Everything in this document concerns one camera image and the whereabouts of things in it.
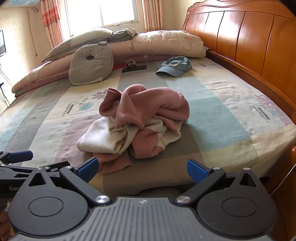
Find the person's left hand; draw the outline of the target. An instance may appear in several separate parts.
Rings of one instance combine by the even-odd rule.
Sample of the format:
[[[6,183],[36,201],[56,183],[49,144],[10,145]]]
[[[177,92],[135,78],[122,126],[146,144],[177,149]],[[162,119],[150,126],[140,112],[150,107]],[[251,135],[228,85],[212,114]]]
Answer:
[[[5,211],[1,211],[0,214],[0,238],[1,241],[7,241],[10,239],[11,224],[8,219],[8,214]]]

